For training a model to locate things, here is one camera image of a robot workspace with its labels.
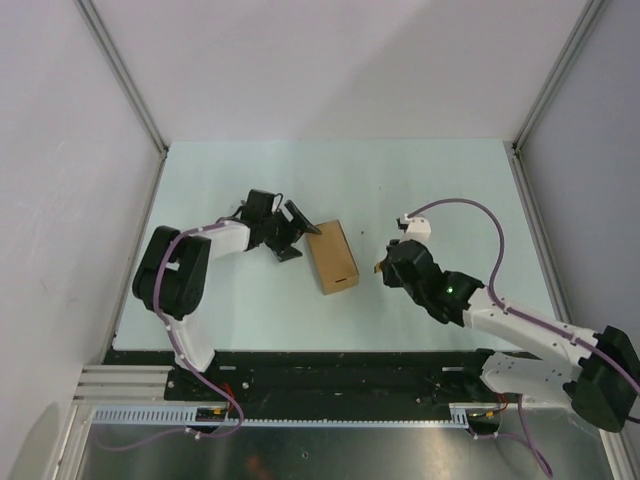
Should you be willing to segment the aluminium frame post left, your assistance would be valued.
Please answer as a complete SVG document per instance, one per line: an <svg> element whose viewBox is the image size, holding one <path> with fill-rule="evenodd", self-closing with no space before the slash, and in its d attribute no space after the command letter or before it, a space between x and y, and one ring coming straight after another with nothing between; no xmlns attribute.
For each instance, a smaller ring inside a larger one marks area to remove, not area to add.
<svg viewBox="0 0 640 480"><path fill-rule="evenodd" d="M154 120L147 102L138 88L125 59L103 20L94 1L74 0L81 18L85 22L106 64L138 119L147 137L161 159L166 157L169 146Z"/></svg>

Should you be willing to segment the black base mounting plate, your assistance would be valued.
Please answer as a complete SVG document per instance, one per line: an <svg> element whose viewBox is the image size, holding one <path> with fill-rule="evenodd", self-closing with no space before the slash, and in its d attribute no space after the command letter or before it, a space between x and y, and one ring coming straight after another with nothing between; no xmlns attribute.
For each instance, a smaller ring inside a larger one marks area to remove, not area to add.
<svg viewBox="0 0 640 480"><path fill-rule="evenodd" d="M491 351L328 352L221 350L202 376L239 402L274 390L285 392L407 393L437 402L515 403L518 395L495 393L480 379Z"/></svg>

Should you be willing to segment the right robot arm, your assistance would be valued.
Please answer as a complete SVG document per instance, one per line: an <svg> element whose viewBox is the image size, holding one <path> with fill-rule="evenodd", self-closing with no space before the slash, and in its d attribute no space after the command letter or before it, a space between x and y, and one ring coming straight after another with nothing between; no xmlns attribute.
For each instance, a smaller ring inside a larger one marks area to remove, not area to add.
<svg viewBox="0 0 640 480"><path fill-rule="evenodd" d="M480 280L443 270L415 240L392 241L374 267L382 282L401 288L436 321L494 335L527 353L524 360L491 354L461 376L463 393L484 401L494 392L538 397L570 406L583 420L619 433L639 397L639 356L629 336L538 318L509 305Z"/></svg>

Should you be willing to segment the aluminium frame post right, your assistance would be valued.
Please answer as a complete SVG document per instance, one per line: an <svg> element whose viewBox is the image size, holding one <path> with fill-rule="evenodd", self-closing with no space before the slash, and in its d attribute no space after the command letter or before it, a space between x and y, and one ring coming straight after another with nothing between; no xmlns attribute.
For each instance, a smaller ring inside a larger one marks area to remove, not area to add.
<svg viewBox="0 0 640 480"><path fill-rule="evenodd" d="M516 156L521 154L527 141L544 117L609 4L610 1L607 0L586 2L523 124L511 141L511 148Z"/></svg>

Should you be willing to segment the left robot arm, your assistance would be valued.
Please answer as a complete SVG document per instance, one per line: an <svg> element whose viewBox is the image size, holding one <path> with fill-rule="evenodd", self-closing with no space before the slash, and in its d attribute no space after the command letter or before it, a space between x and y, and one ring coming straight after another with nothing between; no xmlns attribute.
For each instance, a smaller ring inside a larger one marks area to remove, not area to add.
<svg viewBox="0 0 640 480"><path fill-rule="evenodd" d="M212 260L266 245L280 262L302 256L294 244L319 235L295 203L281 193L252 189L234 213L184 231L161 225L149 240L132 282L132 293L164 324L177 364L191 369L186 387L197 398L214 397L221 376L209 368L215 348L194 316L205 293Z"/></svg>

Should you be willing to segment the aluminium frame post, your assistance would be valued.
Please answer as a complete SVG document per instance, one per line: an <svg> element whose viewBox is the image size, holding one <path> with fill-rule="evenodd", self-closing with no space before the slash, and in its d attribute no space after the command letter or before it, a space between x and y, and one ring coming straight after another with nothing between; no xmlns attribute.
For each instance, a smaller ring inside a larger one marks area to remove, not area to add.
<svg viewBox="0 0 640 480"><path fill-rule="evenodd" d="M169 146L154 120L147 102L138 88L125 59L103 20L94 1L74 0L81 18L85 22L106 64L138 119L147 137L161 159L166 157Z"/></svg>
<svg viewBox="0 0 640 480"><path fill-rule="evenodd" d="M586 2L523 124L511 141L511 148L516 156L521 154L527 141L544 117L609 4L610 1L607 0Z"/></svg>

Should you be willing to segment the aluminium front rail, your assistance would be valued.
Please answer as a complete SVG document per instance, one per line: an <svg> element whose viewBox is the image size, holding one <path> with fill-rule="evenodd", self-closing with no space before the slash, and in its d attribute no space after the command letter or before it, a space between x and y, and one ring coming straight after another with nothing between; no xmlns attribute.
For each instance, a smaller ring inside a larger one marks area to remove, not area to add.
<svg viewBox="0 0 640 480"><path fill-rule="evenodd" d="M87 365L73 400L94 404L147 404L164 400L169 366Z"/></svg>

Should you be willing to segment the brown cardboard express box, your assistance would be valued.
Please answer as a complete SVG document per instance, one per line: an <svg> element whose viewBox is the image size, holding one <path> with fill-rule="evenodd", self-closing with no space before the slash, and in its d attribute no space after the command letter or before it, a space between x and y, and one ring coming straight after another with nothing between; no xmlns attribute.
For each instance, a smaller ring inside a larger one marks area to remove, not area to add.
<svg viewBox="0 0 640 480"><path fill-rule="evenodd" d="M322 292L339 293L355 287L360 273L339 220L318 224L318 233L308 233L307 243Z"/></svg>

